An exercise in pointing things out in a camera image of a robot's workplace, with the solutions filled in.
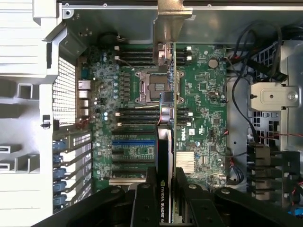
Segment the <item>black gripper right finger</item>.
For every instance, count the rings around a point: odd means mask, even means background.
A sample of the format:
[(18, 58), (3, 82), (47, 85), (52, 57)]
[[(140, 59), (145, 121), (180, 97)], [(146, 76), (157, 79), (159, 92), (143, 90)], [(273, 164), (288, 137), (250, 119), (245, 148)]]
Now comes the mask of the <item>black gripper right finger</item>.
[(303, 221), (282, 209), (236, 189), (209, 192), (189, 183), (182, 168), (176, 169), (179, 213), (195, 227), (301, 227)]

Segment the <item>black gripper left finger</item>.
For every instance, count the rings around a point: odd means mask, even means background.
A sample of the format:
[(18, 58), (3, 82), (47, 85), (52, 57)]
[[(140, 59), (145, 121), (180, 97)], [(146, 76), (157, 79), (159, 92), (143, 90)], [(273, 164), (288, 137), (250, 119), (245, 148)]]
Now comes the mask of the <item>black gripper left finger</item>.
[(109, 186), (35, 224), (37, 227), (156, 227), (156, 168), (125, 192)]

